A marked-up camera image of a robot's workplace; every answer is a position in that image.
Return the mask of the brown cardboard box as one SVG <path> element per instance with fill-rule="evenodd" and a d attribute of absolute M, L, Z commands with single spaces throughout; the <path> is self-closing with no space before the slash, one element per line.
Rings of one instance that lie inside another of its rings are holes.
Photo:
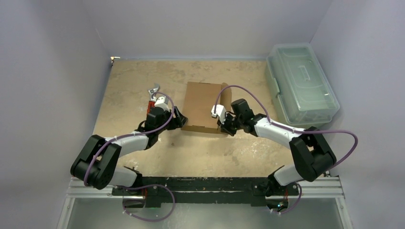
<path fill-rule="evenodd" d="M 224 89 L 228 84 L 187 82 L 182 115 L 188 118 L 187 123 L 181 128 L 183 131 L 191 131 L 208 134 L 221 134 L 217 119 L 211 116 L 211 110 L 215 105 L 216 98 L 221 93 L 218 104 L 231 110 L 232 89 Z"/>

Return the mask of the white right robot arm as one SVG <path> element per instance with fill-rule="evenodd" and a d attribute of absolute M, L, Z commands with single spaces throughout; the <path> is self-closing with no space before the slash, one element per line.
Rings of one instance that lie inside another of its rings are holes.
<path fill-rule="evenodd" d="M 254 114 L 245 99 L 231 103 L 229 112 L 223 105 L 214 105 L 211 116 L 217 118 L 221 132 L 234 136 L 238 130 L 272 140 L 291 151 L 293 164 L 282 166 L 268 176 L 266 191 L 280 194 L 287 185 L 305 180 L 312 182 L 337 162 L 336 156 L 322 134 L 312 127 L 309 130 L 293 129 L 277 121 L 268 120 L 265 114 Z"/>

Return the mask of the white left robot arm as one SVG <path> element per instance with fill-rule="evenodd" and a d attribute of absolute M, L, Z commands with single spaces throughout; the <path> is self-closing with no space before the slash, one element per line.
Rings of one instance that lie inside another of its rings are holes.
<path fill-rule="evenodd" d="M 83 181 L 85 186 L 98 190 L 106 186 L 120 186 L 130 195 L 141 192 L 142 174 L 134 168 L 117 167 L 118 159 L 129 153 L 143 151 L 157 143 L 159 134 L 185 126 L 188 118 L 175 106 L 172 110 L 154 107 L 135 131 L 104 138 L 89 137 L 70 168 L 70 174 Z"/>

